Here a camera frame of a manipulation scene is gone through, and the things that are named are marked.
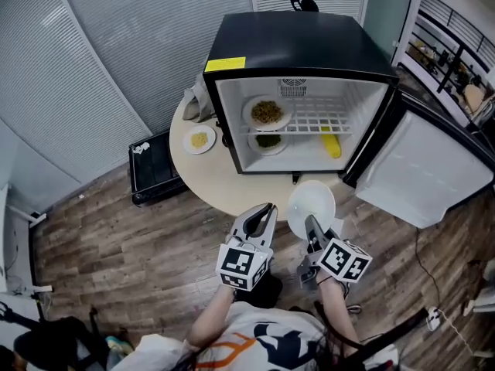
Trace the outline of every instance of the fridge shelf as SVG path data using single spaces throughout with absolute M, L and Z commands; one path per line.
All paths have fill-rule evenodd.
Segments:
M 242 134 L 352 134 L 349 112 L 340 97 L 284 98 L 292 108 L 292 119 L 277 131 L 249 131 Z

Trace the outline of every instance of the fridge vent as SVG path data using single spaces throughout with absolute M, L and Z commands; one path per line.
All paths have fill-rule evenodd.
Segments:
M 282 78 L 282 81 L 290 87 L 298 87 L 306 82 L 306 78 Z
M 305 95 L 306 87 L 280 87 L 280 96 L 282 97 L 303 97 Z

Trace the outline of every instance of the white plate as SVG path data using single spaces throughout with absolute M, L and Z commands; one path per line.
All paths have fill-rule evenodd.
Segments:
M 277 106 L 282 109 L 282 118 L 280 118 L 280 120 L 278 120 L 277 122 L 272 122 L 271 124 L 262 124 L 261 122 L 254 120 L 251 116 L 253 107 L 256 106 L 256 104 L 258 104 L 259 102 L 268 102 L 272 100 L 277 104 Z M 286 102 L 283 101 L 283 99 L 270 95 L 261 95 L 253 97 L 244 105 L 244 108 L 242 109 L 242 118 L 251 128 L 258 129 L 259 131 L 277 131 L 278 129 L 282 129 L 283 127 L 287 126 L 288 122 L 292 118 L 292 109 L 289 108 L 289 106 Z
M 207 143 L 203 147 L 194 148 L 191 143 L 191 137 L 193 136 L 193 134 L 200 132 L 204 132 L 207 134 Z M 210 148 L 213 147 L 216 138 L 217 138 L 217 133 L 215 132 L 214 129 L 212 129 L 207 125 L 198 125 L 197 127 L 191 128 L 187 131 L 183 139 L 183 146 L 186 149 L 186 151 L 189 152 L 190 154 L 203 154 L 204 152 L 207 152 L 208 150 L 210 150 Z
M 287 222 L 291 231 L 307 240 L 304 222 L 310 214 L 326 232 L 335 217 L 335 198 L 327 185 L 317 180 L 309 180 L 295 187 L 288 199 Z
M 280 143 L 270 148 L 262 148 L 259 146 L 258 142 L 256 141 L 257 135 L 251 134 L 251 133 L 258 133 L 258 131 L 256 129 L 250 129 L 249 133 L 250 135 L 248 135 L 247 137 L 247 143 L 249 144 L 249 147 L 251 147 L 251 150 L 256 151 L 258 154 L 261 155 L 266 155 L 266 156 L 277 155 L 278 153 L 284 151 L 288 145 L 288 136 L 279 135 Z

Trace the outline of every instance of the open fridge door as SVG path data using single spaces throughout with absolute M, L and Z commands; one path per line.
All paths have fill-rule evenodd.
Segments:
M 406 95 L 343 181 L 356 196 L 426 228 L 493 181 L 495 157 L 469 132 Z

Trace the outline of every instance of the wooden floor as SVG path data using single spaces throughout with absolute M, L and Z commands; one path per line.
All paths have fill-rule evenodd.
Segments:
M 333 191 L 351 241 L 374 258 L 348 298 L 364 309 L 353 316 L 360 338 L 436 305 L 432 281 L 415 258 L 414 227 L 354 198 L 345 185 Z M 35 233 L 38 284 L 55 289 L 48 318 L 75 315 L 87 321 L 94 305 L 106 332 L 125 327 L 135 343 L 152 332 L 181 339 L 217 286 L 218 247 L 234 219 L 192 192 L 137 208 L 126 168 L 98 179 L 83 194 L 56 207 Z M 495 199 L 486 192 L 422 230 L 418 242 L 420 258 L 439 283 L 441 309 L 474 350 L 495 348 L 490 342 L 495 319 L 459 315 L 473 287 L 466 263 L 495 257 L 494 234 Z M 304 243 L 280 223 L 273 244 L 272 272 L 284 282 L 278 307 L 309 308 L 313 296 L 295 281 Z M 433 333 L 422 326 L 398 345 L 403 363 L 414 369 L 476 369 L 446 322 Z

